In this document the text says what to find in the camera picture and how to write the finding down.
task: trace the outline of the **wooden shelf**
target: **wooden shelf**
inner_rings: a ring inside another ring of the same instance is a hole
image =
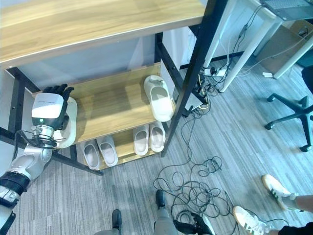
[[[78,105],[76,143],[133,129],[155,121],[143,89],[159,75],[160,64],[72,85]]]
[[[30,0],[1,9],[3,68],[199,24],[199,0]]]
[[[148,153],[144,156],[136,155],[134,152],[134,141],[133,141],[133,130],[127,130],[124,132],[116,133],[113,135],[115,149],[118,155],[118,165],[127,163],[139,158],[144,158],[147,156],[150,156],[152,154],[155,154],[152,150],[148,150]],[[80,156],[83,156],[83,150],[82,146],[77,146],[77,154]],[[108,168],[108,166],[105,164],[102,155],[99,153],[100,159],[102,160],[100,169]],[[87,165],[86,160],[84,157],[83,163]]]

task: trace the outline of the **white desk leg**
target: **white desk leg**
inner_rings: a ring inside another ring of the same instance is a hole
[[[273,23],[273,26],[269,29],[267,34],[264,36],[256,50],[254,51],[253,55],[257,56],[260,51],[263,49],[265,44],[271,39],[271,37],[274,35],[274,33],[278,30],[279,26],[282,24],[283,20],[279,17],[276,18],[275,22]]]
[[[313,46],[313,37],[311,37],[281,68],[274,74],[274,78],[279,78],[284,74],[298,59],[301,58]]]
[[[231,70],[229,75],[225,79],[224,87],[220,92],[225,92],[230,83],[234,80],[237,73],[245,65],[249,57],[252,55],[253,51],[256,49],[260,41],[263,39],[268,30],[272,27],[273,21],[264,21],[258,33],[254,36],[248,47],[245,49],[244,53],[236,63],[235,67]]]
[[[203,67],[205,67],[205,68],[209,67],[209,64],[211,63],[214,52],[215,52],[218,44],[220,43],[220,37],[223,35],[223,33],[225,31],[225,28],[227,26],[227,23],[229,21],[231,13],[232,13],[233,9],[235,8],[235,5],[236,5],[236,0],[229,0],[227,2],[226,8],[223,12],[219,26],[218,26],[215,34],[214,34],[212,43],[211,43],[210,48],[206,54],[205,62],[203,64]]]

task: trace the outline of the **robot finger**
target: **robot finger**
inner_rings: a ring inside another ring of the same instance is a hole
[[[50,90],[50,93],[55,93],[58,88],[59,88],[59,86],[54,86],[54,87]]]
[[[64,91],[64,89],[65,89],[66,87],[67,87],[67,84],[62,84],[62,85],[55,91],[55,93],[62,95],[62,94],[63,94],[63,91]]]
[[[73,87],[68,87],[64,92],[63,92],[63,99],[64,101],[67,101],[69,98],[69,94],[71,93],[71,91],[73,91],[74,88]]]
[[[46,87],[44,90],[43,90],[43,93],[50,93],[50,90],[52,89],[52,87]]]

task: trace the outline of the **chair base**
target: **chair base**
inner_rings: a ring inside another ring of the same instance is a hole
[[[306,96],[298,102],[293,102],[274,93],[270,97],[267,98],[267,101],[272,102],[275,99],[278,99],[279,101],[284,103],[286,106],[294,110],[294,114],[271,121],[265,125],[265,128],[270,130],[275,126],[276,123],[294,119],[294,118],[299,118],[302,122],[303,130],[304,130],[305,137],[307,140],[307,145],[300,147],[300,150],[302,152],[308,152],[309,150],[312,149],[311,120],[313,120],[313,116],[311,116],[310,114],[311,109],[309,109],[308,97]]]

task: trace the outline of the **cardboard box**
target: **cardboard box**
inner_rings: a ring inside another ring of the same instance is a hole
[[[295,21],[290,29],[280,26],[273,37],[265,44],[263,49],[257,55],[256,60],[261,61],[292,47],[302,39],[302,37],[299,36],[300,32],[308,31],[308,33],[310,33],[312,30],[313,25],[305,20]],[[262,61],[261,65],[267,69],[267,71],[275,74],[306,43],[307,39],[302,40],[302,42],[283,54]]]

